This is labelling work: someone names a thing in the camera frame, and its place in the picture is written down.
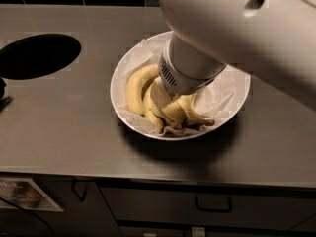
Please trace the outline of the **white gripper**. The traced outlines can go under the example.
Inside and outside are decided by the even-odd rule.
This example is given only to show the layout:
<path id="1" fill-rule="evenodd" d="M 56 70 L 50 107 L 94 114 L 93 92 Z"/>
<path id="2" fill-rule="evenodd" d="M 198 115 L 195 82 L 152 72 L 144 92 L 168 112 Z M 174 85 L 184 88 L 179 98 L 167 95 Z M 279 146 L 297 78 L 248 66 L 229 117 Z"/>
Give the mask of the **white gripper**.
<path id="1" fill-rule="evenodd" d="M 159 74 L 151 87 L 153 103 L 163 109 L 210 84 L 226 65 L 191 47 L 179 38 L 170 38 L 159 60 Z"/>

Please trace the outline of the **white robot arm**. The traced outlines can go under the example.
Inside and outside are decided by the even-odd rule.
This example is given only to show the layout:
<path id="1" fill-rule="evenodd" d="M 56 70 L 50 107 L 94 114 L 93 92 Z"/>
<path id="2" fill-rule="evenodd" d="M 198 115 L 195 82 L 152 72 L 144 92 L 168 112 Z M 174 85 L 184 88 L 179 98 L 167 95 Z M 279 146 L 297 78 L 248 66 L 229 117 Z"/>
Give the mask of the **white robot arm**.
<path id="1" fill-rule="evenodd" d="M 316 0 L 159 0 L 172 36 L 151 97 L 163 108 L 230 65 L 316 108 Z"/>

